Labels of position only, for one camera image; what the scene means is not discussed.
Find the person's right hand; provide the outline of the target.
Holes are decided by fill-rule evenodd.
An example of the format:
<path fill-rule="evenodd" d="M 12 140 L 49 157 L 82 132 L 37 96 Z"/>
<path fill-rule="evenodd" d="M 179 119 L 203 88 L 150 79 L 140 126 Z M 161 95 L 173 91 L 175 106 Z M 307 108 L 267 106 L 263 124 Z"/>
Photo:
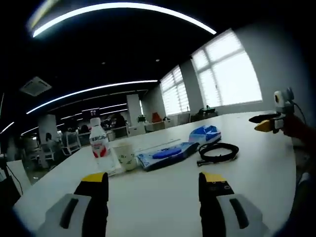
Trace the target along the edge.
<path fill-rule="evenodd" d="M 284 118 L 284 125 L 281 129 L 284 135 L 294 138 L 300 138 L 305 124 L 295 115 L 287 115 Z"/>

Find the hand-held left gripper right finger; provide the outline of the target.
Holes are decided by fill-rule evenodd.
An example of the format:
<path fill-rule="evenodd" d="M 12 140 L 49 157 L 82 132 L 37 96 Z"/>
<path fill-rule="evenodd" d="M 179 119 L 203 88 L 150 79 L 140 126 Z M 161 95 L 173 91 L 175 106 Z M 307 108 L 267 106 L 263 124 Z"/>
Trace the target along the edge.
<path fill-rule="evenodd" d="M 234 193 L 221 175 L 201 172 L 198 195 L 204 237 L 263 237 L 269 232 L 260 209 Z"/>

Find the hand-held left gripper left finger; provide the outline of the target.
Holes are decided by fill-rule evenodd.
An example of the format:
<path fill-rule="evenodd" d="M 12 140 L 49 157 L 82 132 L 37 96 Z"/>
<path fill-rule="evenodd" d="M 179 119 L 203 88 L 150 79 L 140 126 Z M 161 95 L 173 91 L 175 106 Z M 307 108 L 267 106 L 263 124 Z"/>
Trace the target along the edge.
<path fill-rule="evenodd" d="M 104 237 L 109 214 L 106 172 L 84 177 L 73 194 L 59 199 L 45 214 L 38 237 Z"/>

